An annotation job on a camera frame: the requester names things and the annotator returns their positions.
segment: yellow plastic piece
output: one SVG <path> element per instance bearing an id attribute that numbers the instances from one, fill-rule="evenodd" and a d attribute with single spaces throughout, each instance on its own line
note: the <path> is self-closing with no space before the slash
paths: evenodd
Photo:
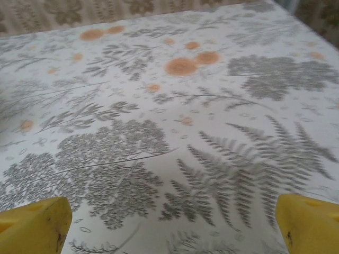
<path id="1" fill-rule="evenodd" d="M 284 194 L 275 216 L 290 254 L 339 254 L 339 205 Z"/>
<path id="2" fill-rule="evenodd" d="M 55 197 L 0 213 L 0 254 L 60 254 L 72 211 Z"/>

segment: floral print tablecloth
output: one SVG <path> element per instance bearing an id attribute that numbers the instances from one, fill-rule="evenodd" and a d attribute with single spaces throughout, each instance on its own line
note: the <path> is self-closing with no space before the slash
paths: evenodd
<path id="1" fill-rule="evenodd" d="M 66 196 L 63 253 L 286 253 L 279 194 L 339 201 L 339 54 L 272 2 L 0 51 L 0 209 Z"/>

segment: orange flower print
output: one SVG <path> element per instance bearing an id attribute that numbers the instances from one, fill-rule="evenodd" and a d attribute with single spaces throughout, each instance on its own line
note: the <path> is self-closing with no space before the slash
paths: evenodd
<path id="1" fill-rule="evenodd" d="M 173 39 L 171 39 L 171 38 L 167 38 L 167 39 L 165 40 L 165 43 L 166 43 L 167 45 L 173 45 L 173 44 L 175 43 L 175 41 L 174 41 Z"/>
<path id="2" fill-rule="evenodd" d="M 156 93 L 157 91 L 159 91 L 161 88 L 160 85 L 158 84 L 150 84 L 147 86 L 147 91 L 150 93 Z"/>
<path id="3" fill-rule="evenodd" d="M 168 62 L 165 66 L 165 71 L 174 77 L 189 76 L 196 70 L 196 63 L 189 58 L 175 58 Z"/>
<path id="4" fill-rule="evenodd" d="M 101 38 L 104 35 L 102 29 L 90 29 L 80 34 L 80 39 L 83 41 L 94 41 Z"/>
<path id="5" fill-rule="evenodd" d="M 20 130 L 22 132 L 29 132 L 33 127 L 33 121 L 25 120 L 20 125 Z"/>
<path id="6" fill-rule="evenodd" d="M 117 34 L 117 33 L 122 33 L 124 30 L 125 30 L 125 27 L 123 25 L 117 25 L 117 26 L 112 26 L 111 28 L 108 28 L 106 33 Z"/>
<path id="7" fill-rule="evenodd" d="M 184 125 L 193 125 L 193 119 L 190 117 L 185 117 L 182 121 L 182 124 Z"/>
<path id="8" fill-rule="evenodd" d="M 201 65 L 211 65 L 220 60 L 220 55 L 213 51 L 206 51 L 198 54 L 195 60 Z"/>
<path id="9" fill-rule="evenodd" d="M 316 44 L 314 42 L 307 42 L 306 43 L 306 46 L 310 47 L 310 48 L 313 48 L 316 46 Z"/>
<path id="10" fill-rule="evenodd" d="M 48 71 L 47 71 L 47 73 L 48 74 L 55 74 L 56 72 L 57 72 L 57 68 L 50 68 Z"/>
<path id="11" fill-rule="evenodd" d="M 73 55 L 73 60 L 77 62 L 81 61 L 83 58 L 84 58 L 83 54 L 80 54 L 80 53 Z"/>
<path id="12" fill-rule="evenodd" d="M 187 49 L 192 50 L 192 49 L 197 49 L 198 47 L 200 47 L 200 44 L 197 43 L 196 41 L 191 41 L 191 42 L 187 43 L 185 46 L 186 46 Z"/>
<path id="13" fill-rule="evenodd" d="M 319 60 L 324 60 L 325 59 L 324 55 L 320 54 L 318 52 L 311 52 L 310 56 L 313 57 L 313 58 L 319 59 Z"/>

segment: patterned wallpaper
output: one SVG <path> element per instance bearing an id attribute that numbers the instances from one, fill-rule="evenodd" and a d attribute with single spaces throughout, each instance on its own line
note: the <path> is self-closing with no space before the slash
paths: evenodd
<path id="1" fill-rule="evenodd" d="M 339 0 L 300 0 L 296 17 L 339 48 Z"/>
<path id="2" fill-rule="evenodd" d="M 0 0 L 0 36 L 72 28 L 253 0 Z"/>

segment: gray leaf pattern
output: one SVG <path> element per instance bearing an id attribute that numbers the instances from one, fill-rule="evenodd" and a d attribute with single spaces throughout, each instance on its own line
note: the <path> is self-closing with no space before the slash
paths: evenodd
<path id="1" fill-rule="evenodd" d="M 178 231 L 167 240 L 168 254 L 236 254 L 238 250 L 224 241 L 203 242 L 201 237 L 194 232 Z"/>
<path id="2" fill-rule="evenodd" d="M 254 44 L 269 45 L 286 37 L 295 36 L 300 30 L 300 24 L 294 19 L 276 20 L 269 24 L 263 21 L 241 21 L 243 32 L 228 35 L 242 47 Z"/>
<path id="3" fill-rule="evenodd" d="M 154 122 L 115 120 L 111 128 L 100 128 L 95 134 L 70 136 L 58 148 L 55 157 L 30 153 L 4 171 L 7 179 L 2 187 L 8 191 L 1 197 L 1 211 L 25 201 L 66 196 L 73 211 L 87 200 L 91 216 L 99 216 L 109 229 L 116 229 L 127 216 L 147 217 L 148 210 L 155 208 L 157 187 L 163 182 L 140 160 L 170 150 Z M 103 173 L 110 177 L 103 179 Z"/>
<path id="4" fill-rule="evenodd" d="M 338 84 L 339 73 L 326 63 L 307 61 L 296 63 L 289 57 L 258 57 L 251 55 L 232 59 L 231 76 L 246 76 L 242 88 L 257 99 L 281 101 L 291 89 L 321 92 L 326 82 Z"/>
<path id="5" fill-rule="evenodd" d="M 131 111 L 139 109 L 136 104 L 127 102 L 114 103 L 108 110 L 102 108 L 103 106 L 91 103 L 73 112 L 62 112 L 44 121 L 39 132 L 58 127 L 61 128 L 61 131 L 72 133 L 74 130 L 89 128 L 95 120 L 111 121 L 122 113 L 131 113 Z"/>
<path id="6" fill-rule="evenodd" d="M 47 110 L 58 103 L 66 102 L 78 107 L 91 102 L 99 93 L 100 86 L 106 82 L 90 84 L 86 77 L 55 80 L 51 85 L 36 79 L 20 80 L 5 99 L 0 99 L 0 119 L 10 119 L 22 115 L 36 106 Z M 95 87 L 94 90 L 72 96 L 75 90 Z"/>
<path id="7" fill-rule="evenodd" d="M 129 81 L 138 81 L 154 61 L 153 49 L 145 45 L 108 45 L 102 53 L 103 57 L 96 57 L 83 73 L 103 77 L 110 68 L 116 67 L 129 76 Z"/>
<path id="8" fill-rule="evenodd" d="M 166 102 L 171 102 L 175 98 L 182 100 L 182 104 L 190 104 L 196 100 L 202 99 L 201 105 L 204 107 L 209 107 L 212 102 L 218 101 L 228 101 L 225 105 L 225 111 L 232 110 L 239 106 L 251 106 L 259 105 L 265 107 L 269 110 L 274 111 L 272 108 L 267 107 L 263 104 L 244 99 L 242 95 L 235 94 L 232 90 L 227 88 L 221 88 L 219 92 L 213 93 L 210 89 L 205 87 L 198 87 L 199 94 L 189 94 L 187 92 L 178 92 L 173 91 L 171 95 L 168 94 L 158 94 L 154 96 L 154 102 L 162 105 Z"/>
<path id="9" fill-rule="evenodd" d="M 226 223 L 233 228 L 229 207 L 234 200 L 242 222 L 251 228 L 251 204 L 255 192 L 259 192 L 267 221 L 276 229 L 275 204 L 283 189 L 288 192 L 305 191 L 311 173 L 334 180 L 320 160 L 324 157 L 338 163 L 328 149 L 315 143 L 299 123 L 296 123 L 298 138 L 294 138 L 276 119 L 269 115 L 267 118 L 276 130 L 276 138 L 265 135 L 261 130 L 229 124 L 246 134 L 254 146 L 200 132 L 201 138 L 221 157 L 188 146 L 204 170 L 195 170 L 178 160 L 189 185 L 171 181 L 177 195 L 165 194 L 168 203 L 164 204 L 159 219 L 172 220 L 184 215 L 194 222 L 199 215 L 215 226 L 208 201 L 213 198 Z"/>
<path id="10" fill-rule="evenodd" d="M 132 38 L 146 36 L 150 38 L 159 38 L 162 36 L 169 36 L 169 35 L 178 35 L 187 32 L 188 29 L 177 29 L 174 26 L 167 25 L 167 26 L 157 26 L 153 29 L 139 29 L 137 31 L 126 32 L 124 35 L 127 35 Z"/>

